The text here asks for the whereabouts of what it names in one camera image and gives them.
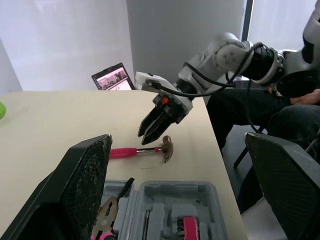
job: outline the table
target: table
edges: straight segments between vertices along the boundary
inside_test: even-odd
[[[13,92],[0,96],[7,108],[0,120],[0,236],[67,150],[111,134],[113,148],[141,147],[137,133],[154,107],[144,91]],[[174,143],[166,164],[160,154],[109,161],[107,179],[209,181],[215,185],[230,240],[247,239],[234,193],[202,98],[180,124],[165,132]],[[154,147],[161,138],[145,147]]]

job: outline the laptop screen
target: laptop screen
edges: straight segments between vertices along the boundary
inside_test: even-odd
[[[135,87],[122,63],[109,67],[92,76],[99,90],[134,90]]]

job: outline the hammer head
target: hammer head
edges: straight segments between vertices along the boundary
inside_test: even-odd
[[[164,163],[167,163],[172,155],[174,154],[174,144],[171,141],[171,137],[169,136],[164,136],[162,138],[163,145],[162,145],[162,152],[163,154],[163,160]]]

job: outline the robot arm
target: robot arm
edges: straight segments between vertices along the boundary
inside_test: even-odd
[[[174,84],[160,76],[137,72],[135,78],[139,85],[167,88],[167,91],[159,90],[153,99],[154,109],[140,125],[138,136],[143,136],[142,144],[157,140],[172,123],[180,123],[192,109],[196,94],[205,94],[215,81],[229,71],[261,86],[273,85],[286,97],[312,92],[318,82],[315,69],[320,65],[319,19],[320,0],[305,27],[305,46],[301,51],[277,51],[262,44],[252,48],[251,43],[241,42],[227,32],[218,35],[202,54],[195,55],[179,72],[179,79]],[[189,95],[179,96],[173,92]]]

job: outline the wall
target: wall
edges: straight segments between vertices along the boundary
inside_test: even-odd
[[[255,0],[248,40],[277,50],[300,50],[316,0]]]
[[[0,0],[0,37],[23,90],[96,90],[120,62],[133,77],[125,0]]]
[[[215,35],[240,36],[244,0],[127,0],[134,71],[175,82]]]
[[[0,95],[12,91],[22,88],[0,39]]]

